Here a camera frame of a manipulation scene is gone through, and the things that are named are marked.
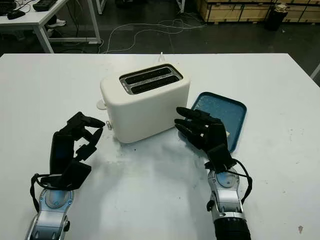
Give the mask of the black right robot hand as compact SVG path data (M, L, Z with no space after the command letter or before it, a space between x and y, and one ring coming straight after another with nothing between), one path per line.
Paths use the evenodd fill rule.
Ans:
M226 128L219 118L205 111L180 106L176 112L184 118L176 118L174 125L193 146L205 153L213 150L229 152Z

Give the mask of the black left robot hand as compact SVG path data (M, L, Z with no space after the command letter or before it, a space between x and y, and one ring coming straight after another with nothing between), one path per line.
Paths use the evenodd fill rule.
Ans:
M80 111L72 116L65 127L53 134L50 173L63 173L73 160L87 160L97 150L96 145L105 125L103 121Z

